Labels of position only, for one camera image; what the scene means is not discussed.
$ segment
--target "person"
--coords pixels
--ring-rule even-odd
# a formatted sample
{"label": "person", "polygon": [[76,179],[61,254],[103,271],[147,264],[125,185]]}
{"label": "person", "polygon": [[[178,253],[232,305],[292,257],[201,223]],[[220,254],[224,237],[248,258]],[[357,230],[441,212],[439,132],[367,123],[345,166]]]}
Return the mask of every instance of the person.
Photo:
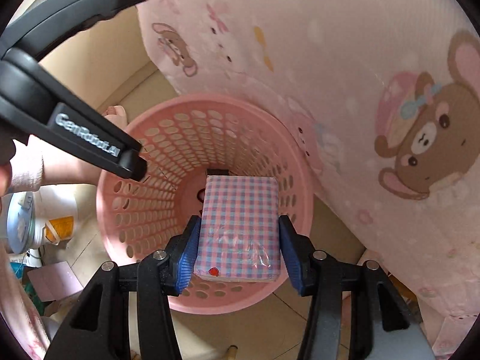
{"label": "person", "polygon": [[[104,116],[117,127],[127,126],[123,107],[109,107]],[[97,185],[101,169],[82,161],[35,136],[28,145],[14,142],[15,156],[0,165],[0,196],[20,191],[37,191],[42,185]],[[0,245],[0,313],[21,347],[33,360],[41,360],[50,345],[37,309],[23,290]]]}

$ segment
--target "bow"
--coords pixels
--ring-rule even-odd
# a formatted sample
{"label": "bow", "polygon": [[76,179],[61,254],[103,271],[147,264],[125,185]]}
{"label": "bow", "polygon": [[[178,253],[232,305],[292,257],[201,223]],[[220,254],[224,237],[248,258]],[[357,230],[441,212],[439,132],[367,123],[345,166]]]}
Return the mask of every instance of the bow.
{"label": "bow", "polygon": [[442,86],[440,84],[427,85],[423,95],[419,96],[416,100],[408,101],[400,108],[400,116],[402,119],[407,120],[414,117],[417,110],[425,104],[432,104],[434,102],[434,95],[436,95]]}
{"label": "bow", "polygon": [[208,10],[208,17],[210,17],[210,19],[212,19],[214,22],[217,23],[218,30],[221,33],[229,32],[229,29],[227,28],[225,23],[222,22],[222,20],[220,20],[220,18],[217,16],[215,11],[213,10],[213,8],[209,4],[207,4],[207,10]]}

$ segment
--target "tiled floor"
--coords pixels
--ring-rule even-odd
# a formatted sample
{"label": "tiled floor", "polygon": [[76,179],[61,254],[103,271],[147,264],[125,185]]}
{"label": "tiled floor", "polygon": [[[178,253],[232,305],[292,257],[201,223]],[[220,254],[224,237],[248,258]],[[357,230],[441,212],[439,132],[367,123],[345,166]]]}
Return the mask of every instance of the tiled floor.
{"label": "tiled floor", "polygon": [[[121,104],[131,120],[154,103],[174,96],[173,89],[160,73],[148,78]],[[95,217],[95,188],[75,186],[81,231],[68,243],[49,247],[46,262],[67,261],[85,285],[109,257],[104,250]],[[311,240],[339,260],[355,263],[364,247],[323,204],[315,200]],[[138,350],[136,294],[130,297],[130,345]],[[310,300],[300,298],[290,282],[247,309],[224,315],[192,315],[173,311],[175,331],[183,358],[213,360],[221,358],[230,345],[238,346],[238,360],[296,359],[306,325]],[[348,357],[348,335],[343,332],[339,359]]]}

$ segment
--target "black gripper frame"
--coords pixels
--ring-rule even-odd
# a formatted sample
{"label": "black gripper frame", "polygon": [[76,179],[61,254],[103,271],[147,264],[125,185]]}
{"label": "black gripper frame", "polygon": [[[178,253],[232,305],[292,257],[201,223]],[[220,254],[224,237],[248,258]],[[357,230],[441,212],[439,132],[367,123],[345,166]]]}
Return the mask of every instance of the black gripper frame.
{"label": "black gripper frame", "polygon": [[170,239],[166,254],[155,251],[121,267],[103,263],[62,322],[45,360],[130,360],[129,292],[137,292],[142,360],[182,360],[168,296],[180,295],[178,264],[190,237],[198,238],[200,222],[192,216],[183,234]]}
{"label": "black gripper frame", "polygon": [[[279,225],[287,269],[293,267],[289,257],[295,255],[299,262],[295,272],[289,271],[292,285],[301,296],[312,296],[298,360],[337,358],[343,291],[351,291],[352,297],[349,360],[435,359],[405,301],[376,262],[358,266],[324,251],[315,253],[310,239],[295,232],[287,215],[280,216]],[[285,245],[291,247],[287,253]]]}

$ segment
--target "pink and blue checkered wrapping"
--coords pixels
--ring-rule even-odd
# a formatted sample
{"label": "pink and blue checkered wrapping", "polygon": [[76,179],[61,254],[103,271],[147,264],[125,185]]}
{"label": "pink and blue checkered wrapping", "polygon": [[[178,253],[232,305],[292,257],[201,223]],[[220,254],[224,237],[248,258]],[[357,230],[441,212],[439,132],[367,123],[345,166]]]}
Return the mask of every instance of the pink and blue checkered wrapping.
{"label": "pink and blue checkered wrapping", "polygon": [[280,275],[275,178],[208,176],[194,272],[219,281],[274,281]]}

